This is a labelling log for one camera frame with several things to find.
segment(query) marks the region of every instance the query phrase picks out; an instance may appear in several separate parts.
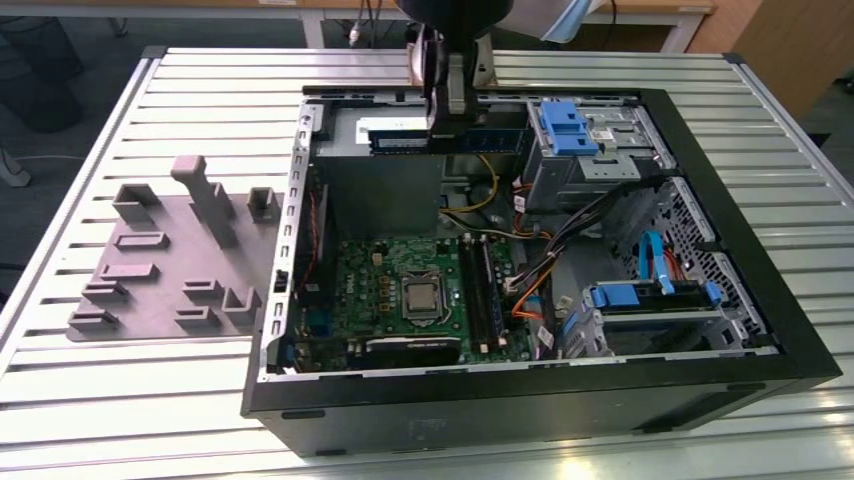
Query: sticker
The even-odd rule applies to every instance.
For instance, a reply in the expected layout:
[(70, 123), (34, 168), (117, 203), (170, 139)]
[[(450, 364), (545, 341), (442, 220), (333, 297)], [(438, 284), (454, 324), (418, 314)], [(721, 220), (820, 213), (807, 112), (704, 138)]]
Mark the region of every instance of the sticker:
[(428, 130), (428, 119), (425, 117), (364, 117), (357, 120), (357, 143), (364, 145), (372, 143), (369, 138), (372, 130)]
[(428, 146), (426, 138), (382, 138), (380, 148), (420, 148)]
[(612, 133), (610, 128), (605, 128), (601, 130), (592, 130), (590, 136), (594, 140), (614, 140), (614, 134)]
[(712, 7), (680, 7), (681, 12), (709, 13)]
[(552, 349), (552, 346), (556, 344), (556, 336), (549, 330), (546, 330), (546, 327), (544, 327), (542, 325), (540, 326), (540, 330), (537, 331), (537, 338), (540, 338), (541, 342), (544, 342), (544, 345), (546, 345), (549, 349)]
[(525, 213), (525, 197), (520, 195), (514, 195), (513, 197), (513, 206), (517, 212)]

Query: yellow wire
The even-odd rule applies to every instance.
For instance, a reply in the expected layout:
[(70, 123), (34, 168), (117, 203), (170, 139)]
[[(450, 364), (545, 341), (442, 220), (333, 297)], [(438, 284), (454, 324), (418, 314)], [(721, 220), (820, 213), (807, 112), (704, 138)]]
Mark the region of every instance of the yellow wire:
[(490, 204), (490, 202), (493, 201), (493, 199), (496, 199), (496, 195), (498, 194), (498, 174), (496, 173), (496, 169), (493, 168), (493, 164), (486, 159), (486, 157), (484, 155), (478, 155), (478, 158), (481, 159), (481, 161), (486, 165), (486, 168), (490, 169), (490, 173), (493, 174), (493, 191), (490, 192), (490, 196), (486, 197), (486, 200), (484, 200), (477, 205), (472, 205), (469, 207), (441, 208), (440, 209), (441, 212), (448, 212), (448, 213), (474, 212), (476, 210), (480, 210), (481, 208), (486, 207)]

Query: blue plastic latch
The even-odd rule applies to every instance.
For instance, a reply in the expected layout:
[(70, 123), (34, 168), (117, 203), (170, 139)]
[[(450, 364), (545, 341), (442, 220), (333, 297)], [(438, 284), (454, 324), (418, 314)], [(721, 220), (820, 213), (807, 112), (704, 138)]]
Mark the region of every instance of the blue plastic latch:
[(600, 290), (605, 293), (609, 307), (641, 305), (633, 285), (600, 285)]
[(596, 155), (600, 145), (588, 135), (588, 120), (573, 102), (544, 102), (542, 124), (556, 155)]
[(605, 292), (600, 290), (600, 288), (590, 289), (590, 297), (593, 298), (593, 306), (594, 308), (605, 307), (609, 302), (605, 298)]
[(707, 294), (709, 295), (709, 300), (712, 301), (713, 306), (721, 305), (721, 288), (719, 288), (719, 284), (716, 282), (707, 282)]
[(573, 327), (576, 326), (577, 322), (578, 322), (578, 312), (573, 312), (573, 315), (570, 315), (570, 318), (568, 318), (566, 321), (564, 322), (564, 327), (561, 328), (561, 338), (566, 338), (566, 336), (573, 331)]

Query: ram slot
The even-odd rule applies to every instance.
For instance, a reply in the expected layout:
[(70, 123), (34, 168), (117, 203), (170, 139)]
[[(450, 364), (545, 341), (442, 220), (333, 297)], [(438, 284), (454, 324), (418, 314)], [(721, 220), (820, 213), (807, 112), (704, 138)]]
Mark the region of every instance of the ram slot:
[(504, 320), (486, 239), (466, 234), (458, 244), (458, 253), (472, 348), (476, 352), (489, 353), (490, 347), (504, 345)]

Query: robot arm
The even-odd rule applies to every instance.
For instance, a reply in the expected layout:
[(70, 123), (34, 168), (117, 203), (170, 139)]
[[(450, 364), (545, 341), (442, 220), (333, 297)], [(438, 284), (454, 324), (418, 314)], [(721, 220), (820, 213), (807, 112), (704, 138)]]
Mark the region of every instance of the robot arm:
[(476, 41), (508, 16), (514, 0), (397, 2), (413, 20), (425, 25), (420, 46), (430, 135), (434, 138), (457, 137), (478, 118)]

